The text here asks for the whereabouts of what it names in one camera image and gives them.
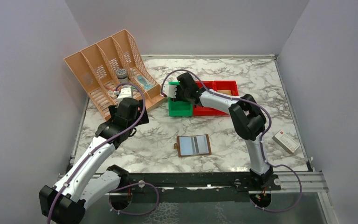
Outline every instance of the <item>purple cable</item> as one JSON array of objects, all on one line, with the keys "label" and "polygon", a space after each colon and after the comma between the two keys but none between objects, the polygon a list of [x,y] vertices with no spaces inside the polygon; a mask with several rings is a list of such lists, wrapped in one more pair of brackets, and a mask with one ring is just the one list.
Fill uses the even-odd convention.
[{"label": "purple cable", "polygon": [[[260,138],[259,138],[259,141],[260,141],[260,149],[261,149],[261,151],[262,151],[263,160],[264,160],[264,162],[265,162],[267,165],[272,166],[272,167],[274,167],[274,168],[277,168],[277,167],[286,167],[287,169],[289,169],[289,170],[296,176],[296,178],[297,178],[297,180],[298,180],[298,184],[300,185],[300,196],[298,197],[297,201],[296,201],[292,206],[290,206],[290,207],[288,207],[288,208],[286,208],[286,209],[283,209],[283,210],[265,209],[265,208],[262,208],[262,207],[257,206],[257,205],[255,205],[255,207],[257,207],[258,209],[264,210],[264,211],[274,212],[274,213],[285,212],[285,211],[288,211],[288,210],[290,210],[290,209],[296,207],[296,206],[298,205],[298,203],[300,203],[300,200],[301,200],[301,198],[302,198],[302,196],[303,196],[303,186],[302,186],[302,184],[301,184],[300,177],[298,176],[298,174],[297,174],[292,168],[290,168],[290,167],[288,167],[288,166],[286,166],[286,165],[283,165],[283,164],[280,164],[280,165],[272,165],[271,163],[269,163],[269,162],[267,161],[267,158],[265,157],[265,154],[264,154],[264,147],[263,147],[262,139],[263,139],[263,136],[264,136],[264,135],[268,132],[268,130],[271,128],[271,123],[272,123],[272,118],[271,118],[271,115],[268,113],[268,111],[267,111],[264,107],[258,105],[258,104],[255,103],[255,102],[252,102],[252,101],[249,101],[249,100],[246,100],[246,99],[242,99],[242,98],[237,98],[237,97],[228,97],[228,96],[221,95],[221,94],[219,94],[219,93],[210,91],[210,90],[205,86],[205,84],[201,81],[201,79],[200,79],[197,75],[195,75],[193,72],[191,72],[191,71],[189,71],[189,70],[186,70],[186,69],[176,69],[176,70],[170,72],[170,73],[164,78],[163,83],[161,84],[161,86],[164,86],[165,81],[167,80],[167,78],[168,78],[170,75],[172,75],[173,73],[178,72],[178,71],[184,71],[184,72],[190,73],[192,76],[194,76],[196,79],[198,79],[198,81],[201,83],[201,85],[205,88],[205,90],[206,90],[207,92],[209,92],[209,93],[211,93],[211,94],[213,94],[213,95],[216,95],[216,96],[218,96],[218,97],[222,97],[222,98],[224,98],[224,99],[240,100],[240,101],[243,101],[243,102],[246,102],[246,103],[250,103],[250,104],[252,104],[252,105],[255,105],[255,106],[259,107],[262,111],[264,111],[264,113],[265,113],[265,114],[267,115],[267,117],[268,117],[268,127],[267,127],[266,130],[260,135]],[[161,95],[166,96],[166,95],[163,93],[163,89],[162,89],[162,88],[161,88]]]},{"label": "purple cable", "polygon": [[157,201],[156,201],[156,204],[153,206],[152,209],[150,209],[149,211],[146,211],[146,212],[142,212],[142,213],[132,213],[132,212],[127,212],[127,211],[116,210],[116,209],[113,207],[112,202],[111,202],[110,199],[109,199],[109,205],[110,205],[111,208],[112,208],[111,211],[113,210],[113,211],[115,211],[115,212],[118,212],[119,214],[120,214],[120,213],[123,213],[123,214],[126,214],[126,215],[132,215],[132,216],[143,216],[143,215],[149,214],[149,213],[151,213],[152,211],[154,211],[154,210],[157,208],[157,206],[158,206],[158,202],[160,201],[160,195],[158,195],[158,190],[157,190],[157,188],[156,188],[153,184],[151,184],[151,183],[133,183],[133,184],[129,184],[129,185],[127,185],[127,186],[121,187],[121,188],[117,188],[117,189],[111,190],[110,193],[113,193],[113,192],[116,192],[116,191],[119,191],[119,190],[123,190],[123,189],[126,189],[126,188],[130,188],[130,187],[132,187],[132,186],[141,185],[141,184],[145,184],[145,185],[151,186],[151,187],[154,189],[154,191],[156,192]]},{"label": "purple cable", "polygon": [[[117,138],[118,136],[126,133],[127,131],[131,130],[133,127],[135,127],[135,125],[137,125],[137,123],[141,120],[145,110],[146,110],[146,107],[145,107],[145,102],[146,102],[146,99],[145,99],[145,96],[143,94],[143,92],[139,89],[139,87],[137,87],[136,85],[132,84],[132,83],[120,83],[118,86],[116,86],[116,91],[118,90],[118,88],[122,85],[131,85],[131,86],[134,86],[138,92],[141,94],[142,96],[142,99],[144,101],[143,103],[143,107],[142,107],[142,111],[141,111],[141,114],[139,116],[139,118],[131,125],[129,126],[128,128],[126,128],[125,130],[121,131],[120,133],[114,135],[113,137],[107,139],[106,141],[104,141],[103,143],[101,143],[100,145],[98,145],[97,147],[95,147],[92,151],[91,151],[91,154],[94,154],[96,151],[98,151],[98,149],[100,149],[103,145],[105,145],[106,143],[112,141],[113,139]],[[82,160],[79,164],[79,166],[76,167],[76,169],[73,171],[72,175],[69,176],[68,180],[65,182],[66,184],[69,185],[69,183],[71,182],[71,180],[75,177],[75,175],[79,172],[79,170],[82,168],[82,166],[85,164],[85,162],[87,161],[88,158],[90,158],[91,156],[90,155],[87,155],[84,160]],[[59,198],[59,196],[61,195],[61,193],[65,190],[65,186],[63,185],[61,187],[61,189],[59,190],[58,194],[55,196],[53,202],[51,203],[51,206],[50,206],[50,210],[48,211],[48,216],[47,216],[47,224],[50,224],[51,222],[51,217],[53,215],[53,208],[55,206],[55,204],[57,203],[57,200]]]}]

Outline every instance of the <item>purple hose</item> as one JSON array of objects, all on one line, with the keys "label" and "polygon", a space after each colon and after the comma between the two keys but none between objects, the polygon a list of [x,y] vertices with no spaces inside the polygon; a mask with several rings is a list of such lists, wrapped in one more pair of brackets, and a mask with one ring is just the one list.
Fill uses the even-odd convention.
[{"label": "purple hose", "polygon": [[132,213],[132,212],[126,212],[126,211],[121,211],[121,210],[116,210],[113,205],[112,205],[112,202],[110,201],[109,199],[109,205],[111,206],[112,210],[115,211],[115,212],[118,212],[119,214],[122,213],[122,214],[126,214],[126,215],[133,215],[133,216],[143,216],[143,215],[146,215],[146,214],[149,214],[151,213],[152,211],[154,211],[157,206],[158,206],[158,202],[160,201],[160,195],[158,195],[158,190],[157,188],[151,184],[151,183],[133,183],[133,184],[129,184],[127,186],[124,186],[124,187],[121,187],[121,188],[117,188],[117,189],[114,189],[114,190],[111,190],[110,193],[113,193],[113,192],[116,192],[116,191],[119,191],[119,190],[123,190],[123,189],[126,189],[126,188],[130,188],[132,186],[137,186],[137,185],[141,185],[141,184],[145,184],[145,185],[149,185],[151,186],[154,191],[156,192],[156,195],[157,195],[157,201],[156,201],[156,204],[153,206],[152,209],[150,209],[149,211],[146,211],[146,212],[142,212],[142,213]]},{"label": "purple hose", "polygon": [[261,149],[261,151],[262,151],[263,160],[264,160],[264,162],[265,162],[267,165],[272,166],[272,167],[274,167],[274,168],[277,168],[277,167],[286,167],[287,169],[289,169],[289,170],[296,176],[296,178],[297,178],[297,180],[298,180],[298,184],[300,185],[300,196],[298,197],[297,201],[296,201],[292,206],[288,207],[287,209],[283,209],[283,210],[270,210],[270,209],[264,209],[264,208],[259,207],[259,206],[257,206],[257,205],[255,205],[255,206],[256,206],[258,209],[261,209],[261,210],[264,210],[264,211],[268,211],[268,212],[274,212],[274,213],[285,212],[285,211],[288,211],[288,210],[290,210],[290,209],[296,207],[296,206],[298,205],[298,203],[300,202],[302,196],[303,196],[303,186],[302,186],[302,184],[301,184],[300,177],[298,176],[298,174],[297,174],[292,168],[290,168],[290,167],[288,167],[288,166],[286,166],[286,165],[283,165],[283,164],[281,164],[281,165],[272,165],[271,163],[269,163],[269,162],[267,161],[267,158],[265,157],[265,154],[264,154],[264,147],[263,147],[263,144],[262,144],[262,139],[263,139],[263,136],[264,136],[264,135],[268,132],[268,130],[271,128],[271,123],[272,123],[272,118],[271,118],[271,115],[268,113],[268,111],[267,111],[264,107],[258,105],[258,104],[255,103],[255,102],[252,102],[252,101],[249,101],[249,100],[246,100],[246,99],[242,99],[242,98],[228,97],[228,96],[221,95],[221,94],[219,94],[219,93],[210,91],[210,90],[205,86],[205,84],[201,81],[201,79],[200,79],[197,75],[195,75],[193,72],[191,72],[191,71],[189,71],[189,70],[186,70],[186,69],[177,69],[177,70],[174,70],[174,71],[170,72],[170,73],[164,78],[163,83],[161,84],[161,86],[164,86],[165,81],[167,80],[167,78],[168,78],[170,75],[172,75],[173,73],[178,72],[178,71],[184,71],[184,72],[190,73],[192,76],[194,76],[196,79],[198,79],[198,81],[201,83],[201,85],[202,85],[202,86],[205,88],[205,90],[206,90],[207,92],[209,92],[209,93],[212,93],[212,94],[214,94],[214,95],[216,95],[216,96],[218,96],[218,97],[222,97],[222,98],[224,98],[224,99],[240,100],[240,101],[243,101],[243,102],[246,102],[246,103],[250,103],[250,104],[252,104],[252,105],[255,105],[255,106],[259,107],[262,111],[264,111],[264,113],[265,113],[265,114],[267,115],[267,117],[268,117],[268,121],[269,121],[269,122],[268,122],[268,127],[267,127],[266,130],[260,135],[260,138],[259,138],[259,141],[260,141],[260,149]]},{"label": "purple hose", "polygon": [[[141,120],[145,110],[146,110],[146,99],[145,99],[145,96],[143,94],[143,92],[134,84],[132,83],[120,83],[118,86],[116,86],[116,91],[118,90],[118,88],[122,85],[131,85],[131,86],[134,86],[138,92],[141,94],[142,96],[142,99],[144,101],[143,103],[143,107],[142,107],[142,111],[141,111],[141,114],[139,116],[139,118],[131,125],[129,126],[128,128],[126,128],[125,130],[121,131],[120,133],[114,135],[113,137],[107,139],[106,141],[104,141],[103,143],[101,143],[100,145],[98,145],[97,147],[95,147],[92,151],[91,151],[91,154],[94,154],[96,151],[98,151],[98,149],[100,149],[103,145],[105,145],[106,143],[112,141],[113,139],[117,138],[118,136],[126,133],[127,131],[131,130],[133,127],[135,127],[135,125],[137,125],[137,123]],[[82,160],[79,164],[79,166],[76,167],[76,169],[73,171],[72,175],[69,176],[68,180],[65,182],[66,184],[69,184],[71,182],[71,180],[75,177],[75,175],[79,172],[79,170],[82,168],[82,166],[85,164],[85,162],[87,161],[88,158],[90,158],[91,156],[90,155],[87,155],[84,160]],[[62,186],[61,189],[59,190],[58,194],[55,196],[53,202],[51,203],[51,206],[50,206],[50,210],[48,211],[48,216],[47,216],[47,223],[50,224],[51,222],[51,217],[53,215],[53,208],[55,206],[55,204],[57,203],[57,200],[58,200],[58,197],[61,195],[61,193],[64,191],[66,187],[65,186]]]}]

